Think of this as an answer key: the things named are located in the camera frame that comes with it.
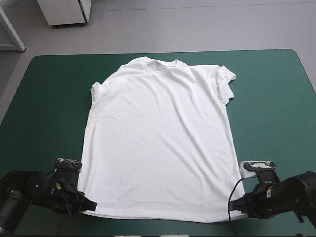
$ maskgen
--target cable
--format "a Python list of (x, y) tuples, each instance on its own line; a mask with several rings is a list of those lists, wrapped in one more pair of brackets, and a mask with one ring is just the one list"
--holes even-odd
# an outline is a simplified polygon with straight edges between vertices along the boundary
[(228, 219), (229, 219), (229, 223), (231, 224), (231, 228), (232, 228), (232, 231), (234, 232), (234, 235), (235, 237), (238, 237), (236, 231), (234, 230), (234, 226), (233, 226), (233, 223), (232, 223), (232, 219), (231, 219), (231, 211), (229, 210), (229, 203), (231, 202), (231, 199), (232, 199), (232, 196), (237, 188), (237, 185), (243, 180), (243, 178), (239, 179), (237, 181), (237, 183), (235, 184), (230, 196), (229, 196), (229, 199), (228, 199), (228, 205), (227, 205), (227, 211), (228, 211)]
[(55, 172), (55, 170), (52, 170), (52, 171), (46, 173), (45, 175), (47, 176), (47, 175), (49, 175), (49, 174), (51, 174), (51, 173), (54, 173), (54, 172)]

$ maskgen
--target green table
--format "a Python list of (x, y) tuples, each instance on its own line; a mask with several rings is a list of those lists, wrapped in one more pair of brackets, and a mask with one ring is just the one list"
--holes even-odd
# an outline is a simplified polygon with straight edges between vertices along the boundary
[[(90, 88), (120, 65), (148, 56), (189, 65), (226, 65), (236, 73), (228, 114), (242, 160), (272, 160), (281, 180), (316, 170), (316, 96), (297, 54), (284, 50), (58, 55), (35, 57), (0, 126), (0, 177), (11, 170), (50, 171), (59, 157), (80, 160), (91, 105)], [(244, 181), (251, 191), (255, 179)], [(315, 235), (293, 213), (269, 220), (235, 221), (245, 236)], [(17, 235), (110, 236), (189, 234), (231, 236), (228, 223), (116, 220), (80, 214), (68, 217), (31, 206)]]

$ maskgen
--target gray floor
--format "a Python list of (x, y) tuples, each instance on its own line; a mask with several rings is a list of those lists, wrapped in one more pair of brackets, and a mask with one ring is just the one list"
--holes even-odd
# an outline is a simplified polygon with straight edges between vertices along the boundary
[(0, 121), (37, 55), (290, 48), (316, 88), (316, 1), (95, 0), (86, 26), (61, 29), (36, 0), (3, 9), (27, 50), (0, 52)]

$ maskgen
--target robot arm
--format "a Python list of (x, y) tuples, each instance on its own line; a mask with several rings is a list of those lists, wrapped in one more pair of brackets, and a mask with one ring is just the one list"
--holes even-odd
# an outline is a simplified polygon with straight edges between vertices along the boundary
[(230, 201), (229, 209), (259, 219), (294, 211), (300, 223), (306, 216), (316, 228), (316, 173), (308, 171), (280, 182), (275, 168), (270, 161), (242, 162), (242, 178), (257, 177), (259, 184), (251, 193)]
[(12, 171), (0, 180), (0, 236), (14, 233), (30, 203), (75, 215), (80, 211), (95, 211), (97, 203), (90, 201), (71, 182), (80, 173), (82, 163), (59, 158), (52, 179), (37, 171)]

